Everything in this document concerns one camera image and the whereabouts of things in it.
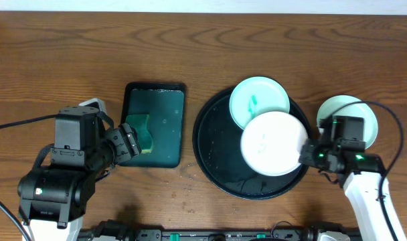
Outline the green yellow sponge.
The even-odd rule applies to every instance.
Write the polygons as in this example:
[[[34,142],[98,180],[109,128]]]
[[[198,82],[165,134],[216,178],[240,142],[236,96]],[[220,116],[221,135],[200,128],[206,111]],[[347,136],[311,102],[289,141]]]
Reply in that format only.
[[[141,153],[151,153],[153,150],[153,137],[149,131],[149,115],[148,114],[131,114],[125,120],[131,128],[137,132],[137,140],[141,148]]]

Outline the white plate with green smear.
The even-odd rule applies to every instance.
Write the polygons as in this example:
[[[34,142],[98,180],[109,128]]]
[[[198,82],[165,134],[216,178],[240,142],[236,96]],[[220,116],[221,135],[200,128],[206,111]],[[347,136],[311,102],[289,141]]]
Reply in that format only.
[[[299,156],[309,138],[304,124],[291,114],[266,112],[251,120],[240,139],[246,164],[265,176],[281,176],[301,166]]]

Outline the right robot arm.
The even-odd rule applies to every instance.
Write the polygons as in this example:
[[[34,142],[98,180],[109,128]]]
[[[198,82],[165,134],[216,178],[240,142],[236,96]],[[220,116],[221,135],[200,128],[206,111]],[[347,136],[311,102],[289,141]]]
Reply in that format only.
[[[337,175],[332,183],[338,184],[348,198],[363,240],[406,240],[382,160],[364,151],[363,141],[308,139],[301,149],[299,163],[314,167],[323,175]]]

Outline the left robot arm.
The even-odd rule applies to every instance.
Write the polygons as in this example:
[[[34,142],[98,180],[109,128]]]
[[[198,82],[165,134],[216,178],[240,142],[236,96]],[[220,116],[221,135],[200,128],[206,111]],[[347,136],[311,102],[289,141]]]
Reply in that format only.
[[[128,124],[105,129],[56,121],[54,145],[46,147],[18,185],[23,227],[33,240],[76,240],[96,183],[118,164],[141,153]]]

